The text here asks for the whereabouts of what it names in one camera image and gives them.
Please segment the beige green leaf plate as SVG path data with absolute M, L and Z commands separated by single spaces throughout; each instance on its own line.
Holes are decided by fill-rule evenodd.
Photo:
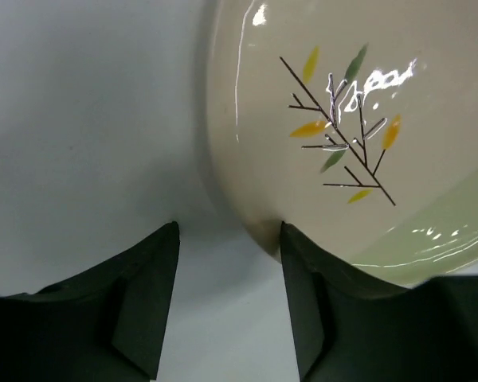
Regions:
M 478 1 L 220 1 L 207 119 L 270 256 L 288 223 L 399 285 L 478 274 Z

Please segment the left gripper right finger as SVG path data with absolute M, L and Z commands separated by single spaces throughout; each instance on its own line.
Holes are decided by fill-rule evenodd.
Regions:
M 302 381 L 478 381 L 478 275 L 388 283 L 280 227 Z

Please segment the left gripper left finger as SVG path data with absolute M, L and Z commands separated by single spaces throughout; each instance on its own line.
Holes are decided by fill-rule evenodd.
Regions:
M 37 293 L 0 296 L 0 381 L 155 380 L 179 246 L 170 222 Z

